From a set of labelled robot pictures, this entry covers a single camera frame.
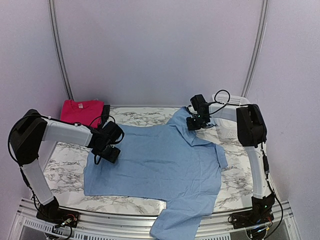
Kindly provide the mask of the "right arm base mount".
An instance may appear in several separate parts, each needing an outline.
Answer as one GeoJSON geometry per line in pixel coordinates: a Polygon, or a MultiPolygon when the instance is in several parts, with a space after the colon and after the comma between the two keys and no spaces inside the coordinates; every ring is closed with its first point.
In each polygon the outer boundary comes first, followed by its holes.
{"type": "Polygon", "coordinates": [[[270,223],[274,220],[272,211],[268,211],[266,214],[255,214],[253,210],[246,210],[241,212],[232,213],[228,217],[228,222],[233,225],[234,229],[241,229],[247,227],[253,227],[264,223],[270,223]]]}

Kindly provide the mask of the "light blue shirt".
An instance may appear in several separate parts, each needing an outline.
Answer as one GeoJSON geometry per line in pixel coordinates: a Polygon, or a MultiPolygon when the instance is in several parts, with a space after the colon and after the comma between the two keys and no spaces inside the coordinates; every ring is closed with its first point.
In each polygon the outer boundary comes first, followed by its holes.
{"type": "Polygon", "coordinates": [[[189,113],[180,108],[166,124],[123,125],[116,163],[84,168],[86,196],[125,196],[162,200],[166,208],[151,227],[158,240],[193,240],[203,216],[213,212],[228,166],[222,146],[187,128],[189,113]]]}

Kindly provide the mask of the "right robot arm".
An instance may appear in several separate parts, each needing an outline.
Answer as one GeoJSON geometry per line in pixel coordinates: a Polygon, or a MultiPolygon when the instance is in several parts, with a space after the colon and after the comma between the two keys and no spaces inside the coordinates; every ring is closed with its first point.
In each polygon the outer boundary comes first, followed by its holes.
{"type": "Polygon", "coordinates": [[[219,101],[217,95],[213,102],[207,102],[203,95],[197,94],[190,99],[193,112],[188,107],[190,117],[186,118],[188,130],[207,128],[211,118],[233,121],[237,126],[237,138],[244,147],[250,162],[253,180],[252,209],[247,219],[258,224],[267,216],[267,211],[274,204],[272,191],[268,186],[269,164],[264,145],[267,141],[267,128],[260,108],[252,103],[231,103],[231,96],[226,101],[219,101]]]}

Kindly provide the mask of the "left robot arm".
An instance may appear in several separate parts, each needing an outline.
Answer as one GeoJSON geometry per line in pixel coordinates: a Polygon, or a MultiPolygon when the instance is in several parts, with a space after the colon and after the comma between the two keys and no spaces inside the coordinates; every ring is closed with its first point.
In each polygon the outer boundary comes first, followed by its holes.
{"type": "Polygon", "coordinates": [[[115,163],[121,152],[116,145],[124,137],[125,132],[115,120],[94,128],[45,116],[31,108],[10,129],[7,149],[35,197],[38,214],[58,223],[64,213],[44,175],[45,164],[56,144],[61,142],[90,149],[95,164],[102,159],[115,163]]]}

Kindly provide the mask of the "magenta t-shirt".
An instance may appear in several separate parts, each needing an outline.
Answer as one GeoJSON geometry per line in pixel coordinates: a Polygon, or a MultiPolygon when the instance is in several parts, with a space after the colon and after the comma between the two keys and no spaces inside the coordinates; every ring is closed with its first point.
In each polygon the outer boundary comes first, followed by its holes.
{"type": "Polygon", "coordinates": [[[96,128],[101,123],[98,117],[102,115],[104,105],[104,102],[99,100],[79,102],[71,99],[65,100],[62,105],[60,120],[71,124],[80,123],[86,126],[89,126],[95,120],[91,126],[96,128]]]}

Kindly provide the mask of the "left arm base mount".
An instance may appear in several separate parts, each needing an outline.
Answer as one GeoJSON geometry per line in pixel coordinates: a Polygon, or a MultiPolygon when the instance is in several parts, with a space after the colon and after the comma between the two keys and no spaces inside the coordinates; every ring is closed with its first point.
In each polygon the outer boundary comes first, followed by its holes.
{"type": "Polygon", "coordinates": [[[53,217],[44,216],[39,211],[36,214],[36,218],[55,224],[58,228],[60,227],[72,227],[76,228],[78,225],[80,213],[73,210],[59,208],[57,212],[54,212],[53,217]]]}

